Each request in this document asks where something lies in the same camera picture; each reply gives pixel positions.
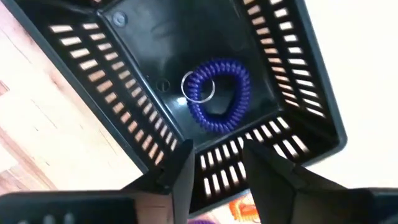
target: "metal key ring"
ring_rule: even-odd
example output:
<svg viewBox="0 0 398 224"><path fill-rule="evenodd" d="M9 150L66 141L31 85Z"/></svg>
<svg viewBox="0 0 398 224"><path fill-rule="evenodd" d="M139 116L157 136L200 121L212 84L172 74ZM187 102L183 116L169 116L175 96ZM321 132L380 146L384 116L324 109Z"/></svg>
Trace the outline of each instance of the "metal key ring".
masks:
<svg viewBox="0 0 398 224"><path fill-rule="evenodd" d="M189 97L187 96L187 94L185 94L185 92L184 92L184 83L185 83L185 80L188 78L188 76L190 76L191 74L193 74L193 71L187 72L187 73L184 75L184 77L182 78L182 81L181 81L181 91L182 91L182 94L186 97L187 100L189 100L189 101L191 101L191 102L193 102L193 103L206 103L207 101L211 100L212 97L214 96L215 92L216 92L216 85L215 85L215 83L214 83L213 80L211 81L211 82L213 83L213 89L212 89L210 95L209 95L207 98L205 98L204 100L193 100L193 99L189 98Z"/></svg>

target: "black plastic basket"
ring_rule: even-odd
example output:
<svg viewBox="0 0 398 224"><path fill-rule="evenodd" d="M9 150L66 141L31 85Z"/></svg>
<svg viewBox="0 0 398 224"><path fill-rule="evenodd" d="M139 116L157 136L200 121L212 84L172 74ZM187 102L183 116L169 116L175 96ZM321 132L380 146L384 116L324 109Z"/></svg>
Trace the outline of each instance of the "black plastic basket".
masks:
<svg viewBox="0 0 398 224"><path fill-rule="evenodd" d="M191 216L248 189L243 138L305 165L346 144L303 0L3 1L143 172L194 140ZM252 75L250 109L227 135L202 130L180 90L187 71L214 57ZM232 91L216 86L214 113Z"/></svg>

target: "wood grain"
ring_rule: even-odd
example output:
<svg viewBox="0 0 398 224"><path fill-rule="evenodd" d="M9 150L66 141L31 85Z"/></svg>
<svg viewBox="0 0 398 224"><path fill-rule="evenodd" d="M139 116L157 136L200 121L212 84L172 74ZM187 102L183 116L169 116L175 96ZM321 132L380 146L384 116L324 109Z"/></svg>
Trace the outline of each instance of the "wood grain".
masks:
<svg viewBox="0 0 398 224"><path fill-rule="evenodd" d="M0 2L0 194L119 189L142 175Z"/></svg>

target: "orange object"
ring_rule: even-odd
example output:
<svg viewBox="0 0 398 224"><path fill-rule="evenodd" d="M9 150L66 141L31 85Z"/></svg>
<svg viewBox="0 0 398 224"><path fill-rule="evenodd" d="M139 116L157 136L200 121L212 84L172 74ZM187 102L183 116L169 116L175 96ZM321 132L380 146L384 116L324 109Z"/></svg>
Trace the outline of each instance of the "orange object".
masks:
<svg viewBox="0 0 398 224"><path fill-rule="evenodd" d="M239 222L260 223L259 214L251 194L229 203L232 216Z"/></svg>

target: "basket slot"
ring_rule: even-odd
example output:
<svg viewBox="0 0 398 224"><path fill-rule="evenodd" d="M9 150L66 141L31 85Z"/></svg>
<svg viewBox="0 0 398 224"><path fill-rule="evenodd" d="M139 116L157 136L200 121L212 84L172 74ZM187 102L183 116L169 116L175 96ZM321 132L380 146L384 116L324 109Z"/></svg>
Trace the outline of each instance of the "basket slot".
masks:
<svg viewBox="0 0 398 224"><path fill-rule="evenodd" d="M301 85L301 86L307 86L307 87L313 87L313 88L315 88L315 85L314 85L313 82L311 82L311 81L296 79L296 82L297 82L297 84L299 84L299 85Z"/></svg>
<svg viewBox="0 0 398 224"><path fill-rule="evenodd" d="M238 162L239 173L243 180L246 180L246 170L244 169L242 161Z"/></svg>
<svg viewBox="0 0 398 224"><path fill-rule="evenodd" d="M102 44L98 44L97 48L100 51L106 51L106 50L112 49L112 45L109 42L105 42L105 43L102 43Z"/></svg>
<svg viewBox="0 0 398 224"><path fill-rule="evenodd" d="M209 164L209 169L213 169L216 167L216 155L214 150L207 152L207 161Z"/></svg>
<svg viewBox="0 0 398 224"><path fill-rule="evenodd" d="M148 100L148 96L145 94L142 94L137 100L137 106L142 107L147 100Z"/></svg>
<svg viewBox="0 0 398 224"><path fill-rule="evenodd" d="M310 152L308 147L303 143L303 141L297 135L293 135L292 139L293 142L297 145L297 147L300 148L304 153Z"/></svg>
<svg viewBox="0 0 398 224"><path fill-rule="evenodd" d="M103 83L100 83L96 86L96 89L99 93L106 93L106 91L110 91L110 88L113 86L111 80L106 80Z"/></svg>
<svg viewBox="0 0 398 224"><path fill-rule="evenodd" d="M290 79L288 77L286 77L284 74L275 74L275 78L277 79L277 82L280 84L286 84L286 85L290 85Z"/></svg>
<svg viewBox="0 0 398 224"><path fill-rule="evenodd" d="M268 62L274 63L274 64L280 64L280 63L282 63L282 60L280 58L275 57L275 58L268 58Z"/></svg>
<svg viewBox="0 0 398 224"><path fill-rule="evenodd" d="M263 45L274 45L274 39L272 37L266 37L260 40Z"/></svg>
<svg viewBox="0 0 398 224"><path fill-rule="evenodd" d="M99 25L95 22L92 23L84 23L81 25L83 27L83 29L85 30L93 30L93 29L99 29Z"/></svg>
<svg viewBox="0 0 398 224"><path fill-rule="evenodd" d="M123 68L124 66L125 66L124 62L118 61L114 62L111 67L115 71L120 71L120 69Z"/></svg>
<svg viewBox="0 0 398 224"><path fill-rule="evenodd" d="M296 100L297 99L297 97L294 94L292 94L292 93L287 93L285 91L282 91L282 94L284 96L287 96L287 97L285 97L285 99L290 99L290 100Z"/></svg>
<svg viewBox="0 0 398 224"><path fill-rule="evenodd" d="M174 140L173 140L173 143L172 143L172 145L171 145L171 147L170 147L172 151L174 151L174 149L175 149L175 147L177 146L177 144L178 144L177 139L174 139Z"/></svg>
<svg viewBox="0 0 398 224"><path fill-rule="evenodd" d="M68 32L68 31L73 31L72 26L70 25L53 25L49 26L51 31L55 34L62 33L62 32Z"/></svg>
<svg viewBox="0 0 398 224"><path fill-rule="evenodd" d="M59 33L55 35L57 36L59 42L65 47L81 43L81 37L77 36L74 32Z"/></svg>
<svg viewBox="0 0 398 224"><path fill-rule="evenodd" d="M273 147L275 149L275 152L278 153L278 155L280 155L283 158L287 159L287 156L286 156L285 152L280 148L280 146L278 144L274 144Z"/></svg>
<svg viewBox="0 0 398 224"><path fill-rule="evenodd" d="M314 91L304 90L303 88L301 88L301 89L300 89L300 92L301 92L302 94L306 95L305 97L311 96L311 97L314 97L314 98L318 98L318 94L315 93Z"/></svg>
<svg viewBox="0 0 398 224"><path fill-rule="evenodd" d="M150 114L149 118L148 118L149 122L153 123L156 120L157 115L158 115L158 112L157 111L153 111Z"/></svg>
<svg viewBox="0 0 398 224"><path fill-rule="evenodd" d="M303 53L303 49L301 47L289 47L287 50L291 54L302 54Z"/></svg>
<svg viewBox="0 0 398 224"><path fill-rule="evenodd" d="M269 0L271 5L276 5L278 3L281 3L283 0Z"/></svg>
<svg viewBox="0 0 398 224"><path fill-rule="evenodd" d="M307 70L301 70L301 69L292 69L292 72L294 75L297 75L298 77L310 77L311 74Z"/></svg>
<svg viewBox="0 0 398 224"><path fill-rule="evenodd" d="M227 148L229 152L232 152L232 156L239 156L239 148L240 146L240 142L239 140L243 141L241 137L239 137L240 139L235 140L235 141L230 141L229 143L227 143Z"/></svg>
<svg viewBox="0 0 398 224"><path fill-rule="evenodd" d="M274 15L276 18L281 18L281 17L287 16L288 14L289 13L288 13L288 10L286 7L283 7L281 9L276 9L274 11Z"/></svg>
<svg viewBox="0 0 398 224"><path fill-rule="evenodd" d="M212 168L211 162L208 159L208 154L204 154L203 156L203 161L205 161L204 164L202 164L202 167L204 166L205 169L204 170L208 170Z"/></svg>
<svg viewBox="0 0 398 224"><path fill-rule="evenodd" d="M279 127L273 121L268 122L268 127L270 127L271 132L275 135L281 133Z"/></svg>
<svg viewBox="0 0 398 224"><path fill-rule="evenodd" d="M264 49L264 52L265 52L266 54L270 54L270 55L272 55L272 54L278 54L278 50L277 50L276 48L274 48L274 47L265 48L265 49Z"/></svg>
<svg viewBox="0 0 398 224"><path fill-rule="evenodd" d="M283 118L278 117L277 120L284 129L290 129L290 126L286 123L286 121Z"/></svg>
<svg viewBox="0 0 398 224"><path fill-rule="evenodd" d="M267 138L264 134L261 133L257 128L252 130L253 135L256 137L257 141L264 142L264 138Z"/></svg>
<svg viewBox="0 0 398 224"><path fill-rule="evenodd" d="M239 185L243 178L238 175L238 172L236 172L238 169L236 166L230 166L229 167L229 173L231 174L232 182L235 186Z"/></svg>
<svg viewBox="0 0 398 224"><path fill-rule="evenodd" d="M154 142L154 144L152 145L152 147L148 151L148 156L150 157L150 159L153 160L155 158L155 155L156 155L158 149L159 149L159 145L156 142Z"/></svg>
<svg viewBox="0 0 398 224"><path fill-rule="evenodd" d="M131 113L126 111L120 117L120 120L122 121L123 124L126 124L130 120L130 118L131 118Z"/></svg>
<svg viewBox="0 0 398 224"><path fill-rule="evenodd" d="M141 143L144 140L145 132L144 130L140 129L134 136L134 139L137 143Z"/></svg>
<svg viewBox="0 0 398 224"><path fill-rule="evenodd" d="M83 71L87 71L87 73L92 73L98 69L98 62L95 59L91 58L87 61L79 63L79 67Z"/></svg>
<svg viewBox="0 0 398 224"><path fill-rule="evenodd" d="M113 60L117 60L119 55L116 52L111 52L111 53L105 54L104 57L107 61L113 61Z"/></svg>
<svg viewBox="0 0 398 224"><path fill-rule="evenodd" d="M256 13L260 12L260 6L259 5L255 5L253 7L251 7L250 9L248 9L248 14L249 15L254 15Z"/></svg>
<svg viewBox="0 0 398 224"><path fill-rule="evenodd" d="M295 100L285 99L285 102L288 103L290 106L295 106L297 108L300 108L299 103Z"/></svg>
<svg viewBox="0 0 398 224"><path fill-rule="evenodd" d="M295 34L289 34L284 36L285 42L297 42L299 38Z"/></svg>
<svg viewBox="0 0 398 224"><path fill-rule="evenodd" d="M225 189L225 191L228 191L231 188L231 186L230 186L230 180L228 180L228 176L226 175L225 170L221 170L220 175L223 183L223 188Z"/></svg>
<svg viewBox="0 0 398 224"><path fill-rule="evenodd" d="M119 102L115 106L113 106L112 110L115 114L120 113L123 109L125 109L125 106L123 103Z"/></svg>
<svg viewBox="0 0 398 224"><path fill-rule="evenodd" d="M227 144L223 144L222 149L223 149L223 154L225 156L225 159L226 160L231 159L232 153L231 153L231 151L229 151Z"/></svg>
<svg viewBox="0 0 398 224"><path fill-rule="evenodd" d="M155 130L158 131L162 125L163 119L162 118L158 118L156 123L155 123Z"/></svg>
<svg viewBox="0 0 398 224"><path fill-rule="evenodd" d="M72 50L69 52L72 58L81 58L90 54L90 51L87 48Z"/></svg>
<svg viewBox="0 0 398 224"><path fill-rule="evenodd" d="M210 189L210 182L209 179L204 178L203 179L203 186L205 188L205 195L209 198L211 197L211 189Z"/></svg>
<svg viewBox="0 0 398 224"><path fill-rule="evenodd" d="M169 132L169 133L167 134L166 139L165 139L166 145L169 145L169 144L170 144L170 142L171 142L171 140L172 140L172 137L173 137L173 134L172 134L171 132Z"/></svg>
<svg viewBox="0 0 398 224"><path fill-rule="evenodd" d="M269 29L266 27L261 27L261 28L256 29L256 33L257 33L257 35L261 35L264 39L266 37L270 36Z"/></svg>
<svg viewBox="0 0 398 224"><path fill-rule="evenodd" d="M217 161L218 164L222 164L223 163L223 157L221 156L221 151L219 148L216 148L214 150L214 153L216 155L215 159Z"/></svg>
<svg viewBox="0 0 398 224"><path fill-rule="evenodd" d="M267 138L272 138L273 137L272 133L269 131L268 127L265 124L263 124L261 126L261 130L267 136Z"/></svg>
<svg viewBox="0 0 398 224"><path fill-rule="evenodd" d="M246 133L244 136L246 137L246 139L251 139L251 140L253 140L253 137L251 136L250 133Z"/></svg>
<svg viewBox="0 0 398 224"><path fill-rule="evenodd" d="M266 19L263 16L259 16L255 19L252 19L251 22L253 23L253 25L257 26L266 23Z"/></svg>
<svg viewBox="0 0 398 224"><path fill-rule="evenodd" d="M281 30L290 30L293 29L293 23L288 21L287 19L281 19L279 24L279 28Z"/></svg>
<svg viewBox="0 0 398 224"><path fill-rule="evenodd" d="M307 98L303 98L303 100L304 100L305 103L307 103L309 105L322 108L322 105L320 103L316 102L316 101L313 101L313 100L310 100L310 99L307 99Z"/></svg>
<svg viewBox="0 0 398 224"><path fill-rule="evenodd" d="M314 106L312 106L312 105L306 105L305 108L307 109L307 111L309 111L317 116L320 116L322 118L325 117L325 115L322 112L320 112L320 108L314 108Z"/></svg>
<svg viewBox="0 0 398 224"><path fill-rule="evenodd" d="M105 101L107 103L112 103L118 96L115 94L115 92L111 92L110 94L105 96Z"/></svg>
<svg viewBox="0 0 398 224"><path fill-rule="evenodd" d="M200 156L200 165L201 165L201 169L202 170L206 170L207 165L206 165L206 160L205 160L205 156L204 155Z"/></svg>
<svg viewBox="0 0 398 224"><path fill-rule="evenodd" d="M102 32L90 34L90 38L93 41L103 40L103 39L105 39L105 37L106 37L105 34Z"/></svg>
<svg viewBox="0 0 398 224"><path fill-rule="evenodd" d="M158 165L164 158L164 153L163 151L159 152L159 155L157 156L156 160L155 160L155 164Z"/></svg>
<svg viewBox="0 0 398 224"><path fill-rule="evenodd" d="M250 3L252 3L252 2L254 2L254 0L243 0L243 3L244 3L244 4L250 4Z"/></svg>
<svg viewBox="0 0 398 224"><path fill-rule="evenodd" d="M123 73L120 73L121 75L119 75L119 78L122 78L124 75ZM126 80L124 80L124 87L126 87L127 90L129 91L133 91L137 88L140 88L139 86L135 86L135 84L137 83L137 80L135 78L126 78Z"/></svg>
<svg viewBox="0 0 398 224"><path fill-rule="evenodd" d="M241 150L242 150L242 147L243 147L243 138L242 137L238 137L237 140L230 141L229 145L231 146L232 152L235 155L238 155L239 153L241 153Z"/></svg>
<svg viewBox="0 0 398 224"><path fill-rule="evenodd" d="M150 101L148 101L147 104L145 105L144 109L142 110L144 115L148 115L149 112L151 111L152 107L153 107L153 104Z"/></svg>
<svg viewBox="0 0 398 224"><path fill-rule="evenodd" d="M293 157L289 158L290 160L294 160L294 158L298 157L299 154L298 152L293 148L291 143L288 140L283 140L282 143L280 144L282 150L288 155L288 157Z"/></svg>
<svg viewBox="0 0 398 224"><path fill-rule="evenodd" d="M165 138L166 132L167 132L167 125L163 124L163 127L162 127L162 129L160 131L160 136L162 136L162 139Z"/></svg>
<svg viewBox="0 0 398 224"><path fill-rule="evenodd" d="M104 79L106 78L106 74L105 74L104 70L98 70L96 72L89 74L87 77L90 82L102 83L102 82L104 82Z"/></svg>
<svg viewBox="0 0 398 224"><path fill-rule="evenodd" d="M125 71L119 73L119 74L118 74L118 77L119 77L120 80L124 80L124 79L126 79L129 75L131 75L130 71L129 71L129 70L125 70Z"/></svg>
<svg viewBox="0 0 398 224"><path fill-rule="evenodd" d="M293 87L284 83L278 83L279 87L284 91L291 91L293 92Z"/></svg>

